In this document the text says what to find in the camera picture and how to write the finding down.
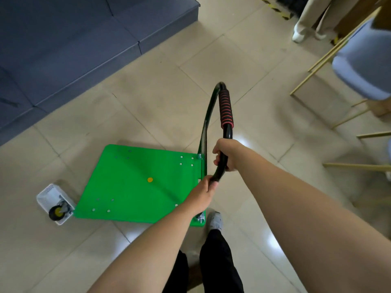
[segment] black pants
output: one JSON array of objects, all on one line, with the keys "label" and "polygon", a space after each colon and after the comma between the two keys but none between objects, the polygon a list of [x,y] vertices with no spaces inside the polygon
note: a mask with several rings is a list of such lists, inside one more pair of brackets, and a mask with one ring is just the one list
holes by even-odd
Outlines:
[{"label": "black pants", "polygon": [[[205,293],[243,292],[243,284],[233,266],[231,249],[218,229],[212,229],[202,246],[199,262]],[[189,267],[179,251],[163,293],[187,291]]]}]

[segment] white plastic basket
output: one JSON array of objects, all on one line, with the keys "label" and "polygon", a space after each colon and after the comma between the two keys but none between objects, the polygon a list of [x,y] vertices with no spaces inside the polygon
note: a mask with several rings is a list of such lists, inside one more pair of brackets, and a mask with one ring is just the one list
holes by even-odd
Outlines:
[{"label": "white plastic basket", "polygon": [[50,184],[43,191],[41,191],[40,194],[37,195],[37,202],[48,214],[52,207],[58,205],[63,200],[65,200],[69,204],[69,206],[71,207],[71,211],[66,213],[65,217],[61,220],[55,221],[57,225],[62,225],[72,216],[73,211],[76,208],[76,204],[73,202],[72,199],[69,198],[68,195],[66,195],[66,193],[59,186],[55,184]]}]

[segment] beige pants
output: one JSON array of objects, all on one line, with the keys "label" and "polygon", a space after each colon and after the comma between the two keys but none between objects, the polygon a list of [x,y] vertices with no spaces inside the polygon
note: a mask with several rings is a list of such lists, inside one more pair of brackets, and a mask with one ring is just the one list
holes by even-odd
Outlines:
[{"label": "beige pants", "polygon": [[328,7],[316,28],[316,32],[323,35],[326,31],[333,30],[358,1],[359,0],[308,0],[298,21],[297,31],[300,34],[304,34],[304,31],[307,28],[311,28]]}]

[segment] tiled floor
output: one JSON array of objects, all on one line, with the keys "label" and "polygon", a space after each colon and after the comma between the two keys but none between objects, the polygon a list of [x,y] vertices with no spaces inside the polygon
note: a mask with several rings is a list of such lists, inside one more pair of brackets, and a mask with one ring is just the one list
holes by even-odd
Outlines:
[{"label": "tiled floor", "polygon": [[[288,95],[330,45],[311,37],[292,43],[296,19],[285,21],[261,0],[198,1],[199,22],[0,147],[1,292],[85,292],[148,225],[71,218],[58,227],[37,205],[37,193],[58,183],[78,201],[109,143],[196,152],[221,80],[232,97],[234,138],[388,235],[388,210],[351,204],[388,193],[384,176],[321,163],[388,162],[387,138],[359,142],[355,135],[390,125],[367,113],[331,131],[327,125],[357,110],[350,105],[360,97],[329,65],[297,92],[309,109]],[[215,111],[209,152],[222,136],[217,120]],[[238,173],[222,179],[211,207],[224,216],[246,292],[305,292]],[[197,261],[203,239],[202,229],[189,230],[182,247],[189,262]]]}]

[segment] hand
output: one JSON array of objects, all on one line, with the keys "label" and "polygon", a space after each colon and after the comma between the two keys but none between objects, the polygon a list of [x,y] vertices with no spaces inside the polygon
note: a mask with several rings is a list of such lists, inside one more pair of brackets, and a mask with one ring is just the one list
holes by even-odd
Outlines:
[{"label": "hand", "polygon": [[185,201],[181,204],[183,207],[188,207],[192,213],[192,216],[205,211],[212,201],[212,197],[215,194],[215,190],[218,186],[218,182],[212,182],[209,185],[209,180],[212,176],[205,176],[196,187],[189,193]]},{"label": "hand", "polygon": [[213,148],[213,154],[217,154],[216,159],[213,161],[217,166],[220,162],[220,153],[224,153],[228,156],[227,171],[236,171],[235,166],[235,151],[239,146],[242,146],[237,140],[233,139],[218,139],[216,146]]}]

